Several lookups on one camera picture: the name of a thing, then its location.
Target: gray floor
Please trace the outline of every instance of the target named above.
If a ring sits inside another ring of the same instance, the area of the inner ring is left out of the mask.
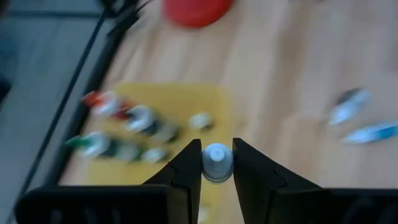
[[[99,10],[96,2],[87,1],[26,2],[16,0],[11,2],[11,8]],[[0,22],[0,72],[12,81],[12,89],[0,109],[0,223],[6,223],[11,214],[97,22],[97,19],[16,17]],[[106,23],[101,29],[79,74],[62,114],[64,121],[70,121],[78,98],[84,94],[85,82],[109,28],[110,24]],[[67,126],[66,122],[58,124],[53,136],[57,139],[49,147],[57,147]]]

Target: yellow mat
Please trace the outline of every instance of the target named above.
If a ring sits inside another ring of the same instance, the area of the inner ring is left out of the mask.
[[[167,147],[172,157],[178,154],[192,139],[201,139],[202,148],[220,142],[231,148],[233,116],[228,96],[225,92],[209,85],[189,84],[137,84],[123,83],[115,87],[115,92],[128,100],[148,105],[161,116],[171,119],[182,127],[178,140]],[[189,118],[200,112],[207,112],[215,121],[207,132],[189,128]],[[164,146],[141,135],[132,134],[120,122],[110,119],[104,121],[103,131],[123,139],[135,139],[148,146]],[[87,167],[85,184],[131,185],[141,184],[158,172],[166,163],[145,164],[143,162],[125,163],[114,159],[90,161]],[[216,223],[220,210],[220,195],[228,184],[215,185],[202,180],[201,206],[208,210],[204,223]]]

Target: wooden table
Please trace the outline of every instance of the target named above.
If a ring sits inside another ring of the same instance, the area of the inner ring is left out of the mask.
[[[398,186],[398,138],[340,143],[356,128],[398,119],[398,2],[237,0],[199,30],[171,24],[160,2],[129,30],[104,81],[212,83],[234,99],[234,135],[322,187]],[[328,127],[342,91],[365,87],[370,104],[349,123]],[[86,130],[98,123],[91,118]],[[61,184],[78,184],[77,158]],[[234,189],[225,223],[242,223]]]

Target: yellow board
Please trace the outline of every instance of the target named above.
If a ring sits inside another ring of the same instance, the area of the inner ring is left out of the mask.
[[[178,154],[192,139],[201,139],[202,148],[220,142],[231,148],[231,130],[233,115],[230,111],[228,96],[225,92],[209,85],[199,84],[137,84],[123,83],[114,89],[118,96],[143,105],[148,105],[161,117],[177,123],[182,131],[178,139],[166,145],[172,157]],[[207,112],[215,121],[214,127],[201,132],[189,127],[191,116]],[[149,147],[164,145],[144,138],[139,134],[126,131],[124,124],[107,119],[103,131],[123,139],[134,139],[144,142]],[[87,181],[89,185],[131,185],[141,184],[161,170],[164,163],[146,164],[144,162],[125,163],[114,159],[89,161]],[[220,210],[220,195],[230,184],[215,185],[202,180],[201,206],[208,210],[208,218],[204,223],[217,223]]]

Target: red ball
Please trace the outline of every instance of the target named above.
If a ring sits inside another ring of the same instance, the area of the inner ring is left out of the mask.
[[[232,0],[164,0],[164,12],[177,24],[204,27],[223,16]]]

